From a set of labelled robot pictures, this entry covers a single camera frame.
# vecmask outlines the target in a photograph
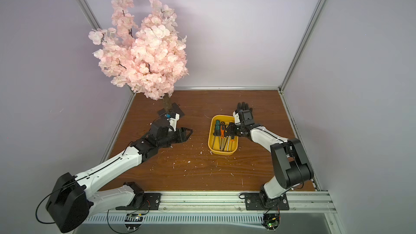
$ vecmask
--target pink blossom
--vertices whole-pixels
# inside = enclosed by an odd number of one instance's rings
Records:
[[[101,38],[103,38],[103,34],[102,32],[99,31],[91,31],[88,35],[88,38],[90,38],[92,40],[93,44],[99,45],[101,44]]]
[[[112,23],[117,28],[97,29],[89,34],[94,44],[103,48],[94,52],[102,72],[112,77],[112,84],[127,84],[136,93],[154,100],[171,95],[174,83],[188,74],[186,37],[178,40],[174,9],[159,0],[149,0],[152,13],[138,25],[128,12],[133,0],[112,0]]]

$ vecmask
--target wooden tabletop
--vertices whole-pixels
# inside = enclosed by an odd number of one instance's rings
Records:
[[[282,137],[294,137],[277,91],[175,91],[171,100],[185,113],[177,127],[193,129],[190,139],[159,149],[157,155],[121,174],[103,190],[136,182],[145,191],[259,191],[273,177],[270,152],[245,138],[238,139],[238,149],[231,156],[212,154],[207,144],[212,117],[232,115],[238,102],[253,107],[256,123]],[[110,157],[146,133],[162,108],[162,101],[137,94]],[[313,191],[314,187],[308,181],[301,190]]]

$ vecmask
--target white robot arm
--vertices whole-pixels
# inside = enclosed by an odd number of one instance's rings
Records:
[[[184,115],[178,106],[163,115],[152,123],[148,133],[130,143],[123,152],[85,172],[75,176],[66,173],[58,178],[46,203],[46,210],[62,233],[74,230],[96,213],[116,207],[140,209],[143,206],[144,191],[134,182],[124,183],[122,187],[112,190],[98,190],[128,169],[147,161],[158,153],[159,148],[167,148],[190,138],[192,129],[176,128],[179,117]]]
[[[272,155],[275,176],[260,190],[261,205],[264,208],[273,208],[288,190],[313,178],[312,167],[299,139],[280,137],[256,124],[252,108],[247,103],[238,103],[232,115],[235,124],[227,129],[229,134],[247,137],[262,145]],[[288,157],[292,157],[293,161],[289,162]]]

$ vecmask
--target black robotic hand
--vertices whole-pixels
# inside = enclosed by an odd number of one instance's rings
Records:
[[[250,130],[254,127],[261,126],[254,122],[252,112],[253,108],[249,107],[248,103],[238,103],[235,114],[238,115],[239,122],[236,120],[236,124],[230,126],[229,132],[235,136],[246,137],[251,140]]]

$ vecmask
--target lavender wall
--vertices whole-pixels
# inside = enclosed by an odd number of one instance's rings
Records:
[[[36,205],[100,162],[131,93],[100,71],[75,0],[0,0],[0,20],[1,232],[56,234]]]
[[[347,233],[415,233],[416,0],[327,0],[284,94]]]
[[[111,0],[87,0],[103,28]],[[189,76],[175,86],[279,86],[318,0],[161,0],[176,10],[188,36]],[[136,23],[150,11],[134,0]]]

